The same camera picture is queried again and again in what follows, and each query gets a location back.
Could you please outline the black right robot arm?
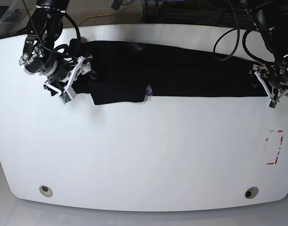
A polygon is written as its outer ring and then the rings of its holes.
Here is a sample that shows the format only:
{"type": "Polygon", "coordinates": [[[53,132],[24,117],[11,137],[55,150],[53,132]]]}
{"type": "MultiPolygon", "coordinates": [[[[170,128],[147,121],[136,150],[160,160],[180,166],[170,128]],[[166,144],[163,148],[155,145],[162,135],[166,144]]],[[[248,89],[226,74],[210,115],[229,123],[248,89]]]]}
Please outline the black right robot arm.
{"type": "Polygon", "coordinates": [[[19,65],[28,74],[45,75],[54,82],[65,81],[78,58],[82,57],[78,74],[90,72],[91,54],[81,52],[81,35],[78,26],[66,13],[69,2],[67,0],[38,0],[36,10],[29,15],[27,24],[27,38],[25,39],[23,54],[19,65]],[[76,38],[70,44],[55,46],[55,41],[63,30],[63,18],[69,20],[76,31],[76,38]]]}

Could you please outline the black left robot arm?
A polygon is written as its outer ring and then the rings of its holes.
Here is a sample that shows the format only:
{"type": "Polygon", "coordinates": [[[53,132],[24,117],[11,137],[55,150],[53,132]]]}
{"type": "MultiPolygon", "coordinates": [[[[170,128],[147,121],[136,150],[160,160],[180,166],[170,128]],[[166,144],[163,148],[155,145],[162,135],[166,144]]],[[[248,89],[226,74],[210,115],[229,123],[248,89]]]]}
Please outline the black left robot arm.
{"type": "Polygon", "coordinates": [[[254,22],[256,31],[261,34],[265,47],[273,55],[274,61],[265,61],[250,53],[246,46],[246,39],[252,29],[245,31],[242,46],[246,54],[255,61],[266,66],[262,72],[268,84],[272,86],[274,94],[279,89],[288,88],[288,20],[279,9],[275,0],[243,0],[245,11],[254,22]]]}

